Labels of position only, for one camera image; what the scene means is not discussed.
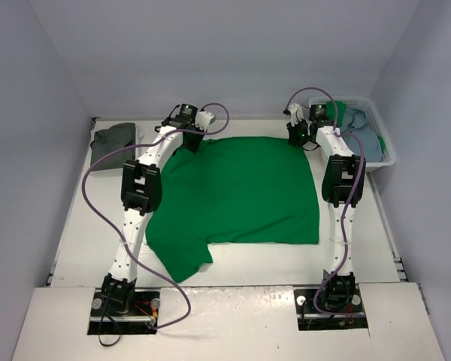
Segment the grey t shirt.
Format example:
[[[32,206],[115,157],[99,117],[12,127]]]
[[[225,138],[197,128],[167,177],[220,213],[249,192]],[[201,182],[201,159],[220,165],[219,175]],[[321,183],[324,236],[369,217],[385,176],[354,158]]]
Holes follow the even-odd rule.
[[[115,150],[137,144],[138,131],[134,123],[120,123],[94,133],[90,144],[90,165]],[[93,168],[93,171],[120,169],[128,160],[135,160],[136,149],[128,149],[117,153]]]

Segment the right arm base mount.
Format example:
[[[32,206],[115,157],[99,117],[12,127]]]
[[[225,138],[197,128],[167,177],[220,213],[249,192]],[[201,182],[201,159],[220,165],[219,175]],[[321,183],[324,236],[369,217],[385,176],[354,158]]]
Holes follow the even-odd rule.
[[[297,315],[298,330],[341,331],[350,329],[367,329],[368,320],[359,288],[355,288],[351,296],[340,299],[336,305],[321,305],[318,299],[319,311],[313,303],[315,288],[295,288],[293,296]]]

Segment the green t shirt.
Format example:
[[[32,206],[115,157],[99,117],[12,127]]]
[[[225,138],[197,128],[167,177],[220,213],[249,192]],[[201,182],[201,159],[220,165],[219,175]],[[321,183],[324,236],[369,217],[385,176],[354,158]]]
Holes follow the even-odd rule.
[[[180,148],[162,169],[147,245],[175,282],[213,257],[212,244],[319,243],[317,191],[304,151],[287,140],[233,137]]]

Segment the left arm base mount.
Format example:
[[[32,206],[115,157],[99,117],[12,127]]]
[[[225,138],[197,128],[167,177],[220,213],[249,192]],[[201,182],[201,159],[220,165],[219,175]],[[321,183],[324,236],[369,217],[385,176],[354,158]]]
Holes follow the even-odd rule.
[[[127,311],[116,302],[106,301],[99,290],[94,292],[89,314],[88,335],[155,335],[159,319],[160,292],[138,290]]]

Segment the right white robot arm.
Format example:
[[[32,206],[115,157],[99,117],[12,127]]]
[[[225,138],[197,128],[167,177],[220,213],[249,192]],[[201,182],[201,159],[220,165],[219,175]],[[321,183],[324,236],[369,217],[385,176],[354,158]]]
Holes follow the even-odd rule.
[[[340,132],[338,126],[319,125],[304,118],[297,103],[286,106],[289,144],[303,147],[311,141],[325,156],[326,167],[321,195],[328,206],[330,265],[317,292],[319,304],[334,310],[344,302],[344,290],[354,287],[352,230],[356,206],[362,198],[366,158],[362,140],[354,133]]]

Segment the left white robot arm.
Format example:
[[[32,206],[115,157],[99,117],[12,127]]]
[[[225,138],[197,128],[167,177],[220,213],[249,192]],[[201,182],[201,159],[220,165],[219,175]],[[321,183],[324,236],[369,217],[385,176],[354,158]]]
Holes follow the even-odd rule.
[[[179,147],[196,152],[215,119],[215,115],[203,108],[182,104],[176,116],[162,121],[158,135],[144,154],[123,166],[120,246],[101,287],[109,295],[108,307],[120,316],[129,314],[135,307],[136,260],[146,225],[162,201],[162,169]]]

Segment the white t shirt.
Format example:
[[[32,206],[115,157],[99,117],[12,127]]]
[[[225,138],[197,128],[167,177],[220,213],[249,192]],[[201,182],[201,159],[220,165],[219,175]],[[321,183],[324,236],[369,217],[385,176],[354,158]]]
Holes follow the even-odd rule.
[[[141,131],[141,129],[139,127],[136,128],[135,133],[136,133],[136,136],[135,136],[136,144],[141,144],[144,139],[144,133]]]

